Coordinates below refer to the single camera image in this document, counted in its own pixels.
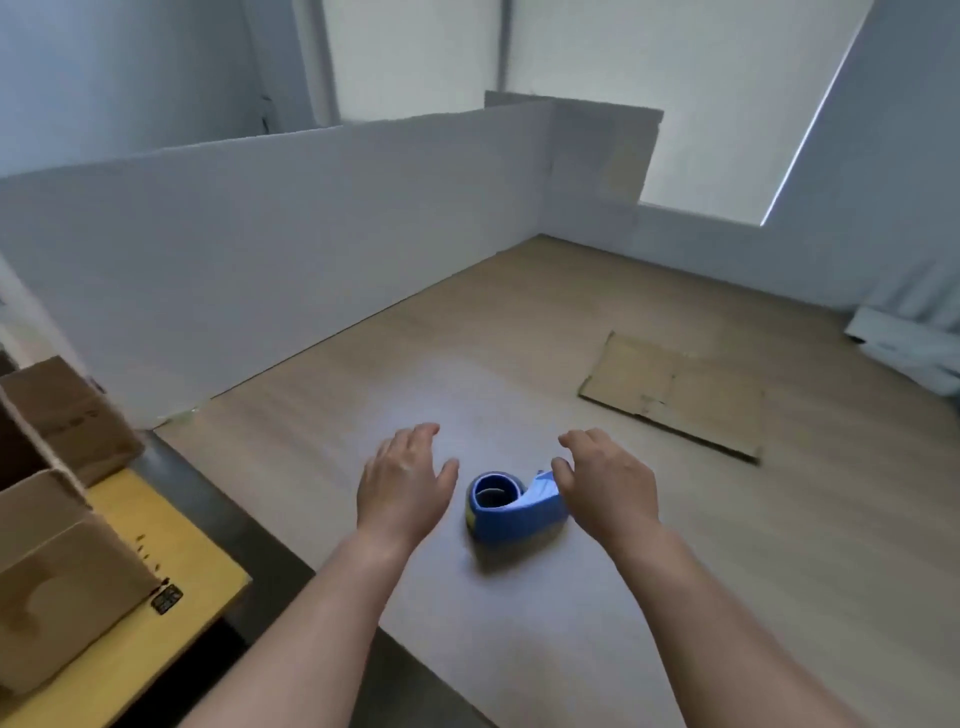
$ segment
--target sticker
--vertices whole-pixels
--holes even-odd
[[[173,584],[170,584],[166,589],[151,599],[150,604],[156,609],[157,614],[163,615],[166,614],[174,604],[179,602],[182,596],[183,592]]]

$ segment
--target forearm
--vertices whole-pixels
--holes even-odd
[[[380,615],[409,553],[355,532],[183,723],[346,726]]]
[[[612,549],[689,728],[847,728],[858,718],[800,667],[663,526]]]

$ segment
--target cardboard box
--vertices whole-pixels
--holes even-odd
[[[41,685],[156,587],[63,467],[92,485],[141,450],[62,360],[0,377],[0,687]]]
[[[35,447],[84,486],[99,483],[143,452],[107,398],[59,356],[0,376],[0,400]]]

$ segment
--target wooden floor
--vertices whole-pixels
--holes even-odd
[[[204,404],[159,434],[314,566],[353,524],[365,458],[443,425],[450,512],[382,625],[503,728],[679,726],[643,617],[570,523],[478,561],[478,473],[524,479],[599,425],[645,460],[662,517],[790,650],[877,726],[960,716],[960,430],[862,356],[835,314],[548,238],[484,261]],[[612,329],[767,385],[753,466],[575,396]]]

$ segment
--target packing tape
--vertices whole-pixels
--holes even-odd
[[[483,473],[467,490],[467,528],[481,544],[524,539],[566,517],[550,471],[537,473],[529,488],[509,473]]]

